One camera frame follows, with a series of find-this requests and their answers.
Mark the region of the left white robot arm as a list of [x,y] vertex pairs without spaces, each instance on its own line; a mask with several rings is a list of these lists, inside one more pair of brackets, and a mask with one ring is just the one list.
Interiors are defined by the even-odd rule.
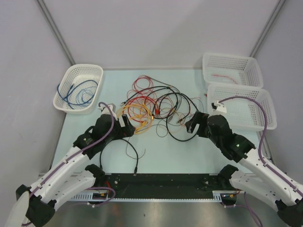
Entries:
[[95,164],[86,168],[76,178],[74,170],[102,152],[108,143],[134,135],[135,127],[123,114],[117,118],[102,114],[94,126],[80,135],[64,158],[31,186],[21,185],[16,190],[17,202],[6,221],[7,227],[42,227],[69,199],[84,190],[106,190],[115,197],[114,189],[106,186],[103,169]]

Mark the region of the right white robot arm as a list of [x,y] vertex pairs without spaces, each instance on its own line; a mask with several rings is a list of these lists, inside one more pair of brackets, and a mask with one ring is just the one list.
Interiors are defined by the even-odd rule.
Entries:
[[290,178],[262,154],[242,135],[232,132],[222,115],[196,112],[186,122],[192,133],[198,126],[199,137],[208,138],[228,159],[250,170],[257,180],[246,176],[238,168],[227,165],[220,172],[219,186],[243,190],[273,208],[280,219],[290,227],[303,225],[303,186]]

